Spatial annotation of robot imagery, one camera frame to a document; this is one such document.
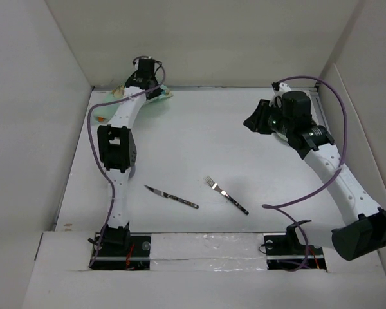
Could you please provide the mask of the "green cartoon print cloth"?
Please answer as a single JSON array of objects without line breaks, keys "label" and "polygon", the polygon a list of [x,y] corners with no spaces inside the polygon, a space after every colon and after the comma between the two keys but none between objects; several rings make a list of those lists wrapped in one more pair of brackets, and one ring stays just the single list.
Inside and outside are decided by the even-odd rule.
[{"label": "green cartoon print cloth", "polygon": [[[125,82],[122,82],[104,97],[103,103],[108,103],[108,102],[113,102],[113,101],[123,99],[125,97],[124,88],[125,88]],[[154,97],[152,97],[152,95],[149,94],[149,98],[146,100],[145,105],[153,102],[159,102],[161,100],[171,98],[172,96],[173,96],[173,93],[170,91],[170,89],[165,85],[162,85],[158,95],[155,95]],[[102,106],[102,107],[96,108],[94,112],[92,112],[92,116],[98,122],[101,122],[101,123],[108,122],[116,113],[116,110],[118,109],[118,107],[119,107],[119,104],[111,104],[108,106]]]}]

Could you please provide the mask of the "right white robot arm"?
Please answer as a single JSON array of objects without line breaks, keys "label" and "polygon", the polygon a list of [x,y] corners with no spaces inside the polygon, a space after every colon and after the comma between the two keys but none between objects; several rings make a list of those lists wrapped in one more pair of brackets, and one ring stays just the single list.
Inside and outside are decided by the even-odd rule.
[{"label": "right white robot arm", "polygon": [[386,209],[371,198],[344,162],[329,131],[311,114],[311,99],[293,91],[283,82],[274,82],[271,100],[260,100],[244,121],[250,131],[277,134],[314,170],[341,213],[344,226],[315,225],[303,221],[302,231],[284,238],[291,253],[298,254],[308,243],[336,250],[352,261],[386,246]]}]

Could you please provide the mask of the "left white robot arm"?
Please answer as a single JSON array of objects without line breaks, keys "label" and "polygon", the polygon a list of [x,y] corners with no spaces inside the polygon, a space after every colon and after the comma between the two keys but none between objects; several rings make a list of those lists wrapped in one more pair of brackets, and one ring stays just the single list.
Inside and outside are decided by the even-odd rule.
[{"label": "left white robot arm", "polygon": [[97,245],[98,248],[108,245],[119,256],[126,254],[131,246],[126,197],[137,157],[132,127],[146,101],[161,94],[161,85],[155,76],[160,62],[139,56],[133,64],[136,70],[124,83],[123,97],[109,103],[117,106],[115,113],[97,129],[99,159],[111,186],[111,205]]}]

